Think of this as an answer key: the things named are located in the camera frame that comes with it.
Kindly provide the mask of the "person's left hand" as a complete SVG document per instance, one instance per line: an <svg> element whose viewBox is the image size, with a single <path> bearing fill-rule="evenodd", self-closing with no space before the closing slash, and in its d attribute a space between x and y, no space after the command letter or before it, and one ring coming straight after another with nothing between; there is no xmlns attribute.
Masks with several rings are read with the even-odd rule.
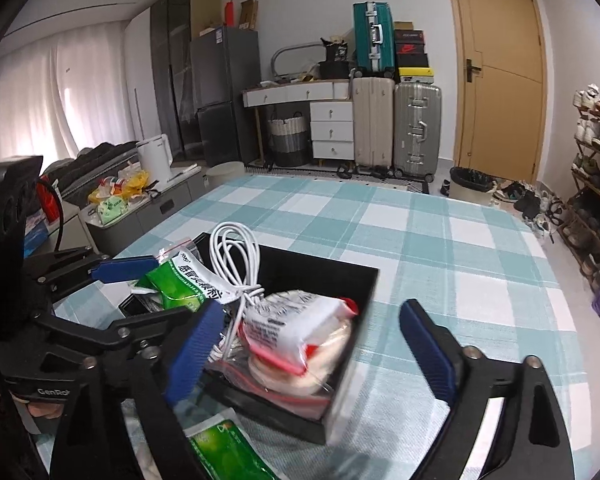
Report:
<svg viewBox="0 0 600 480"><path fill-rule="evenodd" d="M23 405L28 413L34 418L56 419L62 415L64 406L57 403L31 402L12 397L16 403Z"/></svg>

